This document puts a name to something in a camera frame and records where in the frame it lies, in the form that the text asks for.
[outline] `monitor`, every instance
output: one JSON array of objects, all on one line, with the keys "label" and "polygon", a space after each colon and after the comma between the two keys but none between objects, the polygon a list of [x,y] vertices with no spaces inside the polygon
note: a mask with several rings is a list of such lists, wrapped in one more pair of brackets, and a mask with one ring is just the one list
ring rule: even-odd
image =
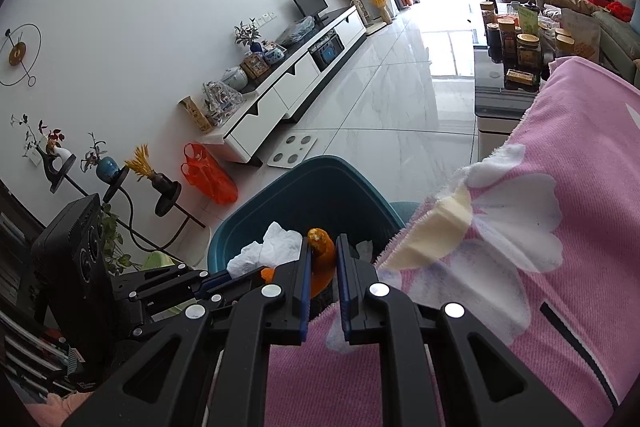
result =
[{"label": "monitor", "polygon": [[325,0],[293,0],[293,2],[305,17],[311,15],[318,23],[327,19],[326,15],[324,17],[318,15],[327,8]]}]

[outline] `black speaker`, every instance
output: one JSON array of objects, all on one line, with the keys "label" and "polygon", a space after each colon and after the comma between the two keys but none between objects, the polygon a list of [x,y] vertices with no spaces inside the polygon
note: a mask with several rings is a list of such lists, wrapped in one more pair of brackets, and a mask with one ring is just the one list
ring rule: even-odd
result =
[{"label": "black speaker", "polygon": [[76,377],[84,383],[102,380],[116,335],[115,301],[102,257],[99,217],[98,194],[73,201],[31,249],[36,277],[60,331],[77,350],[73,358],[78,355],[82,374]]}]

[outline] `drawer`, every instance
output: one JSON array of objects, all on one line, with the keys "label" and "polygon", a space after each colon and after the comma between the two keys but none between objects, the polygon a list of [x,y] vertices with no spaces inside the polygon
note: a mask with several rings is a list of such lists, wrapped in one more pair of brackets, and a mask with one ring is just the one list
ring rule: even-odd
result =
[{"label": "drawer", "polygon": [[342,45],[347,48],[349,42],[351,42],[363,29],[364,26],[362,25],[362,21],[360,20],[358,13],[354,12],[335,27],[335,32],[340,37]]},{"label": "drawer", "polygon": [[231,131],[231,136],[248,154],[253,155],[286,112],[287,106],[278,93],[270,89],[242,117]]},{"label": "drawer", "polygon": [[320,71],[316,63],[311,58],[311,55],[307,53],[278,79],[273,88],[289,108],[319,74]]}]

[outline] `crumpled tissue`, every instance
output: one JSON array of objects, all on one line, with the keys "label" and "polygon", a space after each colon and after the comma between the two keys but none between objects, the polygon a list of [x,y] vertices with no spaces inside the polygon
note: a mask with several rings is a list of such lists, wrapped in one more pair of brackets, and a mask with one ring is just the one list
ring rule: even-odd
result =
[{"label": "crumpled tissue", "polygon": [[269,225],[262,240],[262,244],[254,241],[242,248],[240,253],[226,264],[226,270],[232,279],[260,266],[275,268],[300,258],[302,236],[295,230],[283,230],[274,221]]}]

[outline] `teal trash bin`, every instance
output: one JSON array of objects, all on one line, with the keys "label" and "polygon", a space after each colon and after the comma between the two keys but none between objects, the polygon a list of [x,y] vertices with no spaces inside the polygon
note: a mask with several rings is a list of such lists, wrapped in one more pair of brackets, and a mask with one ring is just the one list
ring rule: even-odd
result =
[{"label": "teal trash bin", "polygon": [[385,198],[345,160],[316,156],[283,174],[225,219],[209,245],[209,271],[225,269],[242,247],[261,243],[273,221],[303,236],[316,227],[332,239],[346,233],[353,246],[372,241],[375,255],[404,227]]}]

